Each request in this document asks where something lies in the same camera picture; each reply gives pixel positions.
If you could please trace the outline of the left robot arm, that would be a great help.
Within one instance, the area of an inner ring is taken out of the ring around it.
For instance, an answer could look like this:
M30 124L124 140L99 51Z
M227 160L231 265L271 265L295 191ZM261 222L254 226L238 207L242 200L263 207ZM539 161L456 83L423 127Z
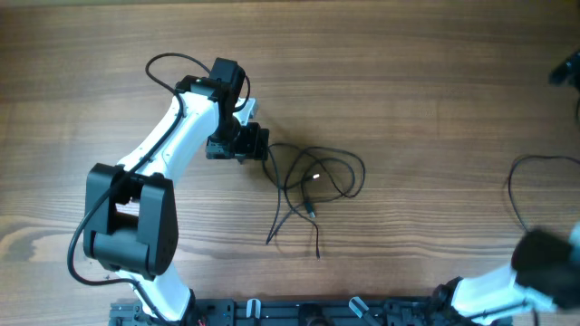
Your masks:
M179 240L174 186L198 148L209 159L265 161L269 131L252 119L256 101L244 69L218 58L206 76L188 75L170 88L172 102L151 134L117 164L95 165L87 176L85 216L73 234L67 267L77 244L84 254L137 294L111 306L111 325L207 325L211 305L197 304L179 277L173 257Z

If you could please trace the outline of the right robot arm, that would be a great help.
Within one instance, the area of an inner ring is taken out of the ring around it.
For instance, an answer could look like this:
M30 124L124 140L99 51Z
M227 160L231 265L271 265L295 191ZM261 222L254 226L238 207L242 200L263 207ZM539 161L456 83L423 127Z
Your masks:
M579 225L564 239L542 228L531 228L517 209L512 179L528 160L567 160L561 155L523 155L508 172L509 202L524 230L509 264L475 278L456 278L440 285L424 308L429 325L508 325L511 318L531 312L535 325L540 312L579 308Z

